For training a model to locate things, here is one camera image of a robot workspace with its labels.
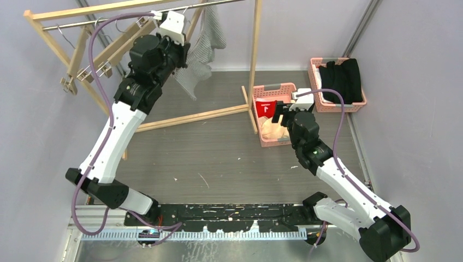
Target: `folded black clothes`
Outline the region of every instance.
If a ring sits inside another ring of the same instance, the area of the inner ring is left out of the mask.
[[[344,99],[345,104],[362,102],[360,70],[356,59],[345,60],[340,65],[335,65],[334,61],[328,62],[327,67],[319,67],[322,78],[322,89],[332,89],[338,91]],[[340,104],[337,95],[324,92],[325,100]]]

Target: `cable clip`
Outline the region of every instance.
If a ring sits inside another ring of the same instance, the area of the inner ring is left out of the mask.
[[[161,13],[161,12],[153,10],[153,11],[151,11],[150,13],[153,13],[153,14],[154,14],[154,17],[153,17],[153,18],[154,18],[155,20],[158,20],[158,21],[162,20],[162,13]]]

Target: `pink plastic basket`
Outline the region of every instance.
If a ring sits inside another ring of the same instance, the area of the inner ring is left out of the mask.
[[[320,87],[317,85],[315,81],[315,72],[313,70],[313,65],[316,68],[319,66],[327,66],[329,61],[335,61],[336,64],[342,64],[345,60],[348,60],[347,57],[341,58],[312,58],[310,59],[310,64],[308,67],[308,78],[310,79],[310,85],[312,86],[313,90],[319,90]],[[334,104],[334,103],[326,103],[322,100],[322,93],[318,92],[314,94],[315,98],[315,107],[317,108],[317,112],[325,113],[325,112],[341,112],[341,104]],[[352,103],[352,105],[345,105],[344,109],[346,112],[357,112],[362,106],[366,105],[366,97],[363,93],[362,88],[362,98],[363,102],[359,103]]]
[[[296,86],[293,83],[284,83],[284,84],[274,84],[274,85],[265,85],[265,86],[254,86],[254,96],[252,97],[254,104],[254,116],[257,122],[257,111],[256,111],[256,99],[264,98],[268,101],[283,101],[285,103],[290,103],[292,98],[292,92],[296,91]],[[257,129],[259,130],[260,145],[262,147],[267,146],[282,146],[291,144],[289,138],[280,138],[280,139],[264,139],[262,138],[260,125],[257,124]]]

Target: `gray floor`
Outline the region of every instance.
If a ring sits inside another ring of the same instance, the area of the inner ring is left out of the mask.
[[[310,86],[304,71],[256,74],[256,85],[282,82]],[[248,72],[214,72],[196,87],[193,101],[170,79],[146,122],[244,104],[241,86],[247,83]],[[316,113],[316,119],[320,138],[332,145],[340,115]],[[363,181],[347,122],[338,149]],[[246,112],[136,133],[117,179],[160,203],[300,203],[317,191],[339,197],[300,167],[291,146],[262,148]]]

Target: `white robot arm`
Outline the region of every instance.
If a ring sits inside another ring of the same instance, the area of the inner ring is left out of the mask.
[[[147,222],[157,219],[158,202],[125,184],[115,180],[116,169],[124,150],[156,100],[162,94],[162,86],[176,68],[186,67],[186,56],[190,47],[185,41],[183,29],[185,17],[170,11],[155,12],[154,17],[162,20],[156,35],[144,35],[134,41],[129,54],[131,72],[122,80],[112,105],[113,125],[107,121],[94,148],[79,168],[70,168],[66,178],[78,184],[83,170],[91,170],[81,186],[89,195],[101,200],[111,209],[121,208],[144,216]],[[105,143],[98,159],[91,161]]]
[[[403,206],[392,207],[370,191],[333,154],[318,136],[313,95],[308,97],[312,98],[294,104],[277,102],[272,121],[277,123],[283,115],[281,125],[288,128],[299,163],[338,192],[350,209],[317,192],[302,202],[305,212],[351,235],[373,261],[386,261],[411,242],[410,213]]]

